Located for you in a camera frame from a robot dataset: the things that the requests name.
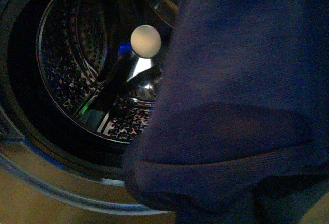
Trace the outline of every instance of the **blue fabric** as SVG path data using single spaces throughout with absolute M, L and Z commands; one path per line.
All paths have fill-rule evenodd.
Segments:
M 150 126 L 125 153 L 132 194 L 224 212 L 265 177 L 325 161 L 326 25 L 313 0 L 179 7 Z

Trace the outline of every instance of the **washing machine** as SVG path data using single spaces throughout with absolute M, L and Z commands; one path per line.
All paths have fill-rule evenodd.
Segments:
M 177 10 L 0 0 L 1 224 L 174 222 L 129 195 L 121 161 L 152 116 Z M 154 38 L 132 39 L 143 31 L 151 54 L 138 50 Z

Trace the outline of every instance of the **wooden floor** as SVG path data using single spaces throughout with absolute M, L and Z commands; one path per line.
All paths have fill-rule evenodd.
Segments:
M 87 211 L 43 196 L 0 170 L 0 224 L 171 224 L 175 214 L 119 216 Z

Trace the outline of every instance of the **white ball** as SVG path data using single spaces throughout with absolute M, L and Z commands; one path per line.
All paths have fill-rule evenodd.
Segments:
M 132 50 L 142 58 L 155 56 L 161 48 L 159 32 L 150 25 L 138 26 L 130 37 Z

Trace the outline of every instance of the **washing machine door opening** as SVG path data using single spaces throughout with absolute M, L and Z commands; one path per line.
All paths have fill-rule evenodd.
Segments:
M 121 180 L 122 154 L 153 111 L 175 11 L 171 0 L 28 0 L 16 16 L 4 10 L 3 107 L 25 145 L 79 177 Z M 141 25 L 161 37 L 149 58 L 130 45 Z

